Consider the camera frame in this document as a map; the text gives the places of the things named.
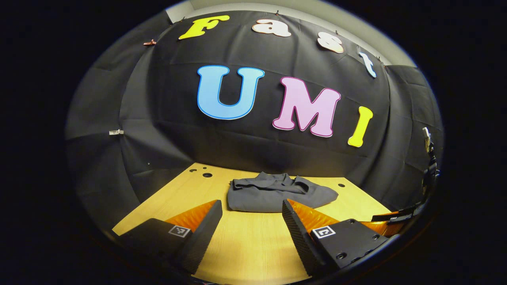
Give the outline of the grey button-up shirt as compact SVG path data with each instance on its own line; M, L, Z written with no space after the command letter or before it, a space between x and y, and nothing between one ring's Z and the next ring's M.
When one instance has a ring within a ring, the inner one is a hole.
M256 177L230 181L227 206L232 211L280 213L286 199L315 209L335 201L338 196L332 188L304 177L261 172Z

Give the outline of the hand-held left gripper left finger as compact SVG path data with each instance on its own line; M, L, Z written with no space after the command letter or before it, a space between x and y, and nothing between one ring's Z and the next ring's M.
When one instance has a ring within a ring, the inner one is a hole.
M148 218L122 233L117 242L154 270L197 272L222 218L222 202L214 199L172 218Z

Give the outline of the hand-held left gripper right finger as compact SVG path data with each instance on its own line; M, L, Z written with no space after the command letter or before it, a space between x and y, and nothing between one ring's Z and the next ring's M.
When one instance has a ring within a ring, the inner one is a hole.
M339 221L299 202L286 199L282 216L297 254L311 277L343 275L374 260L400 233L382 236L362 221Z

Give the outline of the black backdrop cloth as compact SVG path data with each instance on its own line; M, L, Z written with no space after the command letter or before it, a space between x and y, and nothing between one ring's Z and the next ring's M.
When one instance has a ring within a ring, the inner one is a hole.
M111 232L194 163L345 177L405 209L423 197L424 127L440 163L445 128L423 73L344 34L266 11L162 11L89 68L65 140L76 194Z

